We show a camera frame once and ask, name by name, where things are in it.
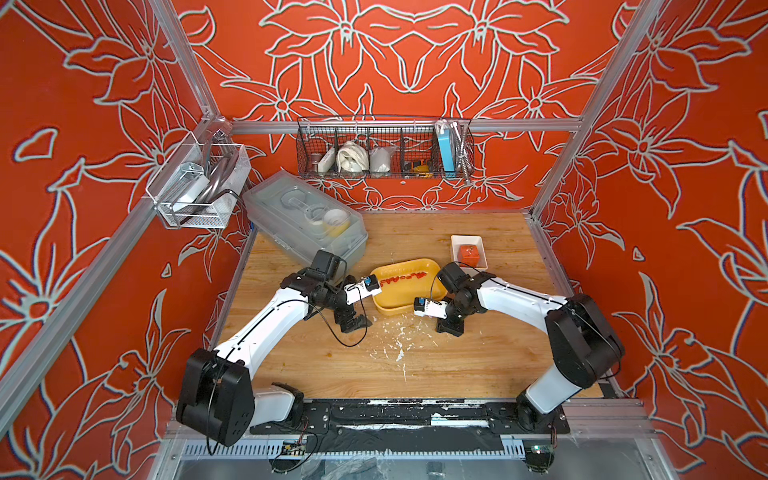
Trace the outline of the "yellow plastic tray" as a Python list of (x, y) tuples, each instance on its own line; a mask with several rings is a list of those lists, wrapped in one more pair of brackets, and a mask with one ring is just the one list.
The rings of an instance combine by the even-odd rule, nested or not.
[(412, 313), (416, 297), (442, 300), (447, 291), (436, 279), (439, 270), (438, 263), (429, 258), (375, 268), (371, 274), (377, 277), (382, 289), (374, 297), (375, 307), (381, 314), (393, 316)]

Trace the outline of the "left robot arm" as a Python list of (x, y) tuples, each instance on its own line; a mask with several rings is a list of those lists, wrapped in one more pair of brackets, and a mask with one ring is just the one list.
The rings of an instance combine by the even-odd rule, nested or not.
[(380, 294), (380, 282), (374, 274), (338, 280), (337, 270), (345, 263), (338, 255), (318, 251), (310, 266), (281, 281), (267, 305), (241, 330), (215, 347), (191, 354), (175, 409), (176, 421), (225, 447), (261, 425), (300, 425), (301, 391), (284, 383), (256, 389), (252, 381), (268, 354), (301, 321), (330, 310), (344, 333), (371, 325), (355, 305)]

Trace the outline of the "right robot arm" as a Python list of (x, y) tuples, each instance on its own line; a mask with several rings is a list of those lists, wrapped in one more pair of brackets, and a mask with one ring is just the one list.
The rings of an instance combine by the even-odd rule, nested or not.
[(436, 320), (437, 332), (460, 337), (469, 317), (497, 312), (547, 335), (552, 366), (516, 399), (516, 416), (526, 430), (621, 366), (625, 348), (596, 301), (586, 294), (547, 295), (487, 271), (471, 276), (457, 262), (442, 267), (437, 280), (447, 299), (414, 302), (415, 313)]

